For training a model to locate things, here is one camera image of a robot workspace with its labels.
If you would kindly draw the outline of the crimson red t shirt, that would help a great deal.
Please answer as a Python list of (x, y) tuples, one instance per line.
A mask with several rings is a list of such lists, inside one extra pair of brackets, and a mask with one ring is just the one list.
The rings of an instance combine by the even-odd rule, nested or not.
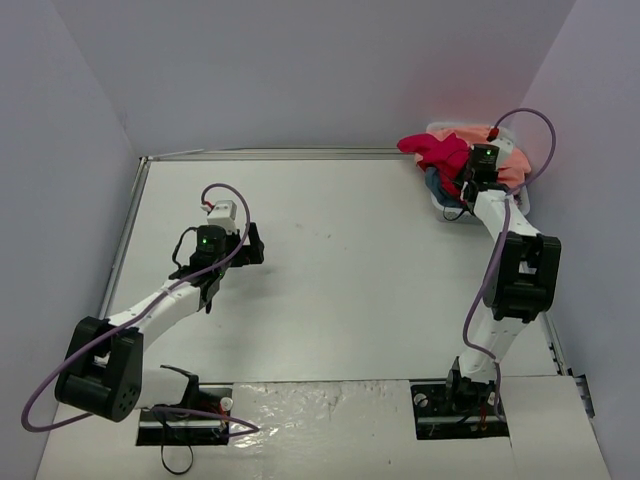
[(443, 190), (452, 197), (460, 197), (460, 174), (470, 155), (470, 147), (464, 140), (455, 133), (444, 139), (421, 133), (402, 138), (397, 148), (403, 154), (413, 155), (421, 171), (434, 168), (440, 176)]

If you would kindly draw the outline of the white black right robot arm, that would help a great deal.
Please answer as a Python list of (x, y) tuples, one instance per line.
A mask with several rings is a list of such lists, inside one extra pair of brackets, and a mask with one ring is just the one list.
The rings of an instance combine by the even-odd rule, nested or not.
[(457, 413), (499, 397), (502, 360), (555, 296), (561, 242), (532, 226), (514, 194), (498, 182), (501, 156), (494, 143), (475, 144), (464, 170), (462, 200), (495, 244), (463, 324), (464, 351), (443, 389), (446, 406)]

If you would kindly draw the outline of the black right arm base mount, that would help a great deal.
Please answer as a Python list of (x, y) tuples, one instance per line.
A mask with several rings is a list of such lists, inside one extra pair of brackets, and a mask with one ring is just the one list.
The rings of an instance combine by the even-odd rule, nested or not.
[(410, 383), (419, 441), (507, 438), (509, 427), (494, 411), (493, 385), (480, 384), (455, 399), (444, 380)]

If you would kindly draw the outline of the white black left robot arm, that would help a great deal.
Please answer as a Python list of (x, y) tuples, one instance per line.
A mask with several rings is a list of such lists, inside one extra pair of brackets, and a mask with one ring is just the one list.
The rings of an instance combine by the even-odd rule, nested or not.
[(170, 365), (147, 367), (144, 353), (181, 320), (210, 312), (226, 271), (263, 263), (264, 244), (255, 223), (244, 234), (217, 225), (194, 231), (188, 263), (158, 291), (119, 314), (78, 322), (54, 388), (59, 402), (114, 422), (155, 407), (167, 407), (179, 418), (198, 412), (198, 376)]

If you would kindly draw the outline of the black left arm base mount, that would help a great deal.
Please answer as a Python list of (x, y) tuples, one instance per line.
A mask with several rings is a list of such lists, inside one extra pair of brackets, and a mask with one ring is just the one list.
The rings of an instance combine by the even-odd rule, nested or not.
[[(191, 406), (198, 411), (230, 414), (233, 404), (231, 384), (205, 384), (200, 397)], [(230, 425), (202, 415), (184, 413), (139, 412), (135, 445), (151, 446), (226, 446)]]

